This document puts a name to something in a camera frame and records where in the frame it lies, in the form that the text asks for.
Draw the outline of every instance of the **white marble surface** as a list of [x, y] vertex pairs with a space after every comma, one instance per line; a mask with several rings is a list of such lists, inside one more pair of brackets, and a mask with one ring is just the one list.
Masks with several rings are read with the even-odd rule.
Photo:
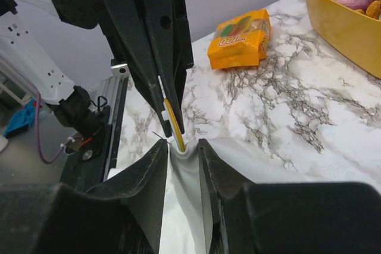
[[[185, 139], [235, 137], [268, 163], [319, 179], [363, 181], [381, 192], [381, 81], [312, 29], [304, 0], [270, 5], [273, 32], [258, 68], [212, 70], [213, 34], [193, 43], [182, 104]], [[129, 86], [118, 168], [163, 135], [155, 112]]]

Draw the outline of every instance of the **white fabric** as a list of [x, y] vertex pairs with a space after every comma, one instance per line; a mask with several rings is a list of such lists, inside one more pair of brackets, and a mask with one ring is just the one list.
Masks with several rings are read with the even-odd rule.
[[[221, 159], [255, 183], [311, 180], [268, 164], [266, 154], [246, 142], [232, 138], [208, 139], [208, 142]], [[188, 142], [186, 147], [186, 154], [179, 154], [174, 148], [170, 151], [171, 167], [165, 190], [160, 254], [209, 253], [213, 225], [210, 202], [205, 200], [208, 195], [204, 193], [204, 201], [201, 199], [201, 190], [207, 190], [200, 184], [198, 141]], [[203, 207], [204, 212], [209, 213], [205, 217], [202, 216]]]

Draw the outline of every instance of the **orange package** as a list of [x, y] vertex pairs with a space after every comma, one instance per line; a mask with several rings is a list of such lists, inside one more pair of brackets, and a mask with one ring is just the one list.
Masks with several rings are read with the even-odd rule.
[[259, 65], [266, 58], [270, 35], [270, 16], [265, 9], [218, 25], [208, 50], [212, 69]]

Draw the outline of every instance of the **yellow container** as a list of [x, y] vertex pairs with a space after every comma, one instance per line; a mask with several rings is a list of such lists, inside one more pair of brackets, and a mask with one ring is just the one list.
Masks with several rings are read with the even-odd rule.
[[332, 0], [305, 0], [316, 32], [368, 73], [381, 79], [381, 21]]

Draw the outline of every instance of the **blue object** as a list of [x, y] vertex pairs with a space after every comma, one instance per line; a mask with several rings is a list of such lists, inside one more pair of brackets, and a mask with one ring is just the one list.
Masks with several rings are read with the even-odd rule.
[[4, 137], [10, 138], [28, 130], [35, 121], [36, 108], [33, 106], [35, 100], [32, 99], [23, 110], [17, 111], [8, 123]]

